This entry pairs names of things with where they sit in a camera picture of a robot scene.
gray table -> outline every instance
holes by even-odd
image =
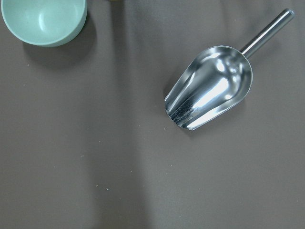
[[[89,0],[70,43],[40,48],[0,21],[0,228],[305,228],[303,0]],[[164,97],[214,45],[251,59],[247,98],[196,131]]]

mint green bowl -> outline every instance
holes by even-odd
[[[2,0],[2,16],[20,40],[55,47],[71,41],[87,17],[86,0]]]

metal scoop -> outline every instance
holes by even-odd
[[[242,101],[252,83],[248,58],[293,17],[293,11],[285,9],[240,51],[214,46],[201,52],[166,96],[168,116],[194,130]]]

